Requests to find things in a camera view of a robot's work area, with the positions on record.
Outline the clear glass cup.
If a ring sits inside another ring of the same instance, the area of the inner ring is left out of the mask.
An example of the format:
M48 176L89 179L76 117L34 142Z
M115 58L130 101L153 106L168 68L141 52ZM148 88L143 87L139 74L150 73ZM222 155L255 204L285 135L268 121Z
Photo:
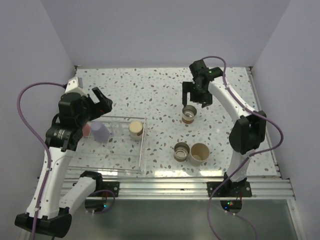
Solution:
M110 123L111 134L113 137L121 137L123 135L122 124L118 121L113 121Z

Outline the pink plastic cup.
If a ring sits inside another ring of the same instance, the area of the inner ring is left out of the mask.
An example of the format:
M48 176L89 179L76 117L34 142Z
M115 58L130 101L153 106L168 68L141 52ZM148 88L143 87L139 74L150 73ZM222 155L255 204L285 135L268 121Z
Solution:
M91 133L91 127L89 124L86 124L83 129L82 129L82 136L85 138L85 137L88 137Z

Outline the purple plastic cup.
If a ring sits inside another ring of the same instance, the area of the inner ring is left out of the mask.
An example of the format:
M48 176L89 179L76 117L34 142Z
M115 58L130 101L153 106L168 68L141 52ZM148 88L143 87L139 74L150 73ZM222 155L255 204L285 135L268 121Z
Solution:
M106 143L110 137L110 131L101 121L93 121L90 124L91 133L99 143Z

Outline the steel cup with cork base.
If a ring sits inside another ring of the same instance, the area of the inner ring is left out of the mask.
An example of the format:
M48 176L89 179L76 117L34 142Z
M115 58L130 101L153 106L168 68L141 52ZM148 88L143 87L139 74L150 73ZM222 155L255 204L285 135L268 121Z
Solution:
M132 121L128 126L128 130L130 137L135 141L140 141L142 139L144 127L141 121Z

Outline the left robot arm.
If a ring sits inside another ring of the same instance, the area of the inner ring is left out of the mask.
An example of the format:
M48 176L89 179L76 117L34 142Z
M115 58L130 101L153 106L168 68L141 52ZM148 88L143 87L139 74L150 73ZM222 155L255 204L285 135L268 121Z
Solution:
M83 137L84 126L112 111L112 100L98 87L92 91L99 100L97 103L78 90L66 91L58 102L59 112L52 119L45 139L40 141L45 156L38 184L27 210L14 221L17 227L31 232L32 237L41 234L63 238L71 227L74 212L86 197L103 192L116 196L104 188L100 173L84 171L72 189L61 197L65 175Z

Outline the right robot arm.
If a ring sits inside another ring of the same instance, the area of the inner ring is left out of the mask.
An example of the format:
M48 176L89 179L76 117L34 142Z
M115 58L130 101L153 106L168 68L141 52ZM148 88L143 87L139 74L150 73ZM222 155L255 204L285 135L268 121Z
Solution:
M227 111L234 124L228 140L232 148L230 165L223 176L223 185L216 187L214 196L235 196L247 182L249 161L246 159L260 147L266 135L266 114L248 105L227 81L225 70L209 68L203 59L189 66L192 81L182 83L182 104L188 102L208 107L216 98Z

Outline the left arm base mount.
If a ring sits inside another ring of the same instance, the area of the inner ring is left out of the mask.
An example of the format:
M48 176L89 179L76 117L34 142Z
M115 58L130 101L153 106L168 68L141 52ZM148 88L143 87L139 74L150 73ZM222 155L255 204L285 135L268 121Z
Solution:
M117 198L119 196L120 183L118 181L103 181L102 185L89 195L89 197Z

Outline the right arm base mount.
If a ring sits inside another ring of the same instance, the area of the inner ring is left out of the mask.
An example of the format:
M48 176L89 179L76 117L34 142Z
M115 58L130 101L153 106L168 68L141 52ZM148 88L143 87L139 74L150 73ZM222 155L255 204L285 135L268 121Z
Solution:
M253 196L251 185L245 178L240 182L228 181L226 184L218 188L221 184L221 181L208 181L206 183L208 196L211 197L214 190L216 192L213 194L214 198L237 198L237 197L246 197L250 198Z

